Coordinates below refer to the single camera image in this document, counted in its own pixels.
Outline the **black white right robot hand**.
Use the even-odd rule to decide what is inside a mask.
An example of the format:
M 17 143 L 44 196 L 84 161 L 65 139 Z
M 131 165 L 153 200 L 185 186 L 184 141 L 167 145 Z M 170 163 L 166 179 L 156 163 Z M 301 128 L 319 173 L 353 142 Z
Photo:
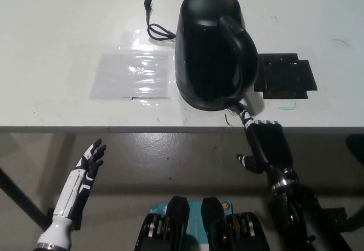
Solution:
M 242 104 L 235 106 L 245 129 L 252 155 L 238 154 L 243 167 L 254 174 L 267 174 L 273 189 L 292 183 L 299 178 L 293 170 L 293 157 L 278 121 L 256 120 Z

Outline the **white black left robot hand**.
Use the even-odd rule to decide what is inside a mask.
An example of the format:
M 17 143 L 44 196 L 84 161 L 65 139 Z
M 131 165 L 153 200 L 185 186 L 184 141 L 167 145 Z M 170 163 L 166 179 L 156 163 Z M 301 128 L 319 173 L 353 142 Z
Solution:
M 98 139 L 83 153 L 64 184 L 53 215 L 72 221 L 72 228 L 79 230 L 82 212 L 90 195 L 99 167 L 103 164 L 106 145 Z

